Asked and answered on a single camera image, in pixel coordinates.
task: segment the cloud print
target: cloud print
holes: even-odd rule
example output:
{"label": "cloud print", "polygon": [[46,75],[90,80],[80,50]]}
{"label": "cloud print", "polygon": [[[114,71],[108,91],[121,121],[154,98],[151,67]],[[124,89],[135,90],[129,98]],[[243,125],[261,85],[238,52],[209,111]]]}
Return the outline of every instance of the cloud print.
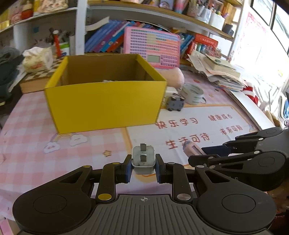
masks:
{"label": "cloud print", "polygon": [[48,142],[44,147],[44,153],[51,153],[60,150],[60,145],[57,142]]}
{"label": "cloud print", "polygon": [[73,135],[70,138],[70,146],[75,146],[87,142],[87,137],[82,134]]}

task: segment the star print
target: star print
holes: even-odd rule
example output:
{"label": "star print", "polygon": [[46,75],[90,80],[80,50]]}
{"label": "star print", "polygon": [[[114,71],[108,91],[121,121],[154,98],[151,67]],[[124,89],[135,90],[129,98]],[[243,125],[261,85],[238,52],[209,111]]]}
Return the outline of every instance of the star print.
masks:
{"label": "star print", "polygon": [[103,154],[105,157],[108,157],[108,156],[111,156],[111,151],[105,150],[102,154]]}

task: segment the red and white striped object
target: red and white striped object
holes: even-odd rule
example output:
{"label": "red and white striped object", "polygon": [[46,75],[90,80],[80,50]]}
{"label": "red and white striped object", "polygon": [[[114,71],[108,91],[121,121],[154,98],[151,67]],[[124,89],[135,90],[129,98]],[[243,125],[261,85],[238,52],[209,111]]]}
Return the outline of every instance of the red and white striped object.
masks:
{"label": "red and white striped object", "polygon": [[254,92],[254,85],[253,83],[251,82],[247,82],[247,86],[246,88],[243,89],[243,93],[245,95],[247,95],[256,105],[258,105],[258,101],[259,101],[259,98],[258,96],[256,96],[256,93]]}

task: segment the gold screw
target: gold screw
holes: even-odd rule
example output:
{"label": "gold screw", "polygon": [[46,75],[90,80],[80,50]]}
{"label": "gold screw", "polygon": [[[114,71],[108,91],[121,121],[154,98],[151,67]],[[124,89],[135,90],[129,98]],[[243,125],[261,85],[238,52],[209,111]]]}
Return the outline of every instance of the gold screw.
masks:
{"label": "gold screw", "polygon": [[111,198],[112,198],[112,196],[108,193],[102,193],[102,194],[98,195],[98,199],[102,200],[102,201],[107,201]]}

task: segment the toy car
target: toy car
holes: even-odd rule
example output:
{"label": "toy car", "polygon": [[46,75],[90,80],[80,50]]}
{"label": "toy car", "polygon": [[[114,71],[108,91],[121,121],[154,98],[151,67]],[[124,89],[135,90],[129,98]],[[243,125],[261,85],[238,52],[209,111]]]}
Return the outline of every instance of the toy car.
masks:
{"label": "toy car", "polygon": [[177,110],[181,111],[185,103],[185,98],[181,95],[174,93],[170,96],[166,102],[166,109],[169,111]]}

